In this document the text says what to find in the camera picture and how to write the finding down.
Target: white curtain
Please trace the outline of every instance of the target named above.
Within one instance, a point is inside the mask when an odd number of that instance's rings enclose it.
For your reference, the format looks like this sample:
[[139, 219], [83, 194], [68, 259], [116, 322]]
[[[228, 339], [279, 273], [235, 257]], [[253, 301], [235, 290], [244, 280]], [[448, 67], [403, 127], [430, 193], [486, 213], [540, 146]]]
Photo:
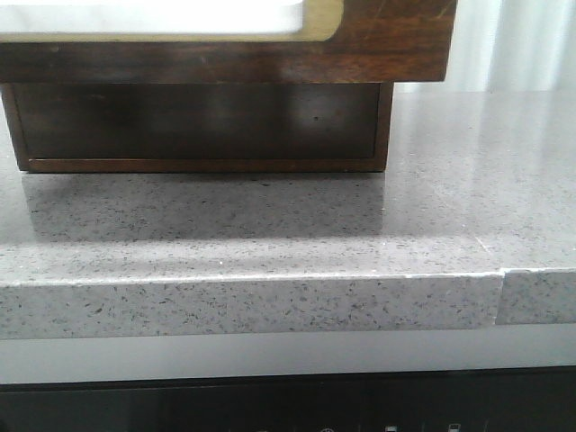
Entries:
[[397, 92], [576, 89], [576, 0], [459, 0], [444, 83]]

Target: white panel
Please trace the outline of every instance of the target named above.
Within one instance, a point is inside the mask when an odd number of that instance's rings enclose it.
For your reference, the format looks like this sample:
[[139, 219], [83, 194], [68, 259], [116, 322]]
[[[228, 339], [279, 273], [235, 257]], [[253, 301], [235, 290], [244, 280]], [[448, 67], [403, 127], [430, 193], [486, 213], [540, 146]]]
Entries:
[[0, 34], [258, 34], [302, 25], [303, 0], [0, 0]]
[[576, 365], [576, 325], [0, 341], [0, 383]]

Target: wooden stand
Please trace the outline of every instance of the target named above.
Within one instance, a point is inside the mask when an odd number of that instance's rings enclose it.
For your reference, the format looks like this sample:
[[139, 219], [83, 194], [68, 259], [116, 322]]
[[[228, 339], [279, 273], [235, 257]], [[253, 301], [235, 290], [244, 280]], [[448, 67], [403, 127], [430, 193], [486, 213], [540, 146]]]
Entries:
[[346, 0], [324, 42], [0, 43], [19, 167], [382, 171], [393, 82], [443, 79], [454, 14]]

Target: gray quartz countertop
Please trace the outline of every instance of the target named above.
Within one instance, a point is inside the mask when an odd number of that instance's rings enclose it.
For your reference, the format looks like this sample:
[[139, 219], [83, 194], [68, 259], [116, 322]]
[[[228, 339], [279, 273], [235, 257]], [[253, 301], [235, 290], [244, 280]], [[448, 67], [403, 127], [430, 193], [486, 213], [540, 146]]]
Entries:
[[576, 322], [575, 93], [398, 94], [385, 174], [31, 175], [0, 338]]

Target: dark wood base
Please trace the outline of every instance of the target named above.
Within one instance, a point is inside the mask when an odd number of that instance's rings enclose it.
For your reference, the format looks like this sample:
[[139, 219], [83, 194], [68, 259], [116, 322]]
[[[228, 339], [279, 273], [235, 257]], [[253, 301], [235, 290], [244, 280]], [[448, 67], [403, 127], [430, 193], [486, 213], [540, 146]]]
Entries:
[[369, 172], [392, 83], [3, 85], [21, 170]]

